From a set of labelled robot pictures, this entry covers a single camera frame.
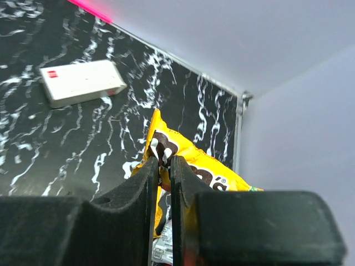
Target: white panel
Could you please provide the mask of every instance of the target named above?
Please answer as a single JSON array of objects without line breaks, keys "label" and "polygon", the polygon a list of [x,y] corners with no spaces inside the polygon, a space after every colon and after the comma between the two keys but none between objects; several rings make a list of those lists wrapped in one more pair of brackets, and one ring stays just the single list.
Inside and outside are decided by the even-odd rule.
[{"label": "white panel", "polygon": [[355,46],[251,102],[243,122],[242,176],[319,193],[355,265]]},{"label": "white panel", "polygon": [[235,90],[261,95],[355,43],[354,0],[83,0]]}]

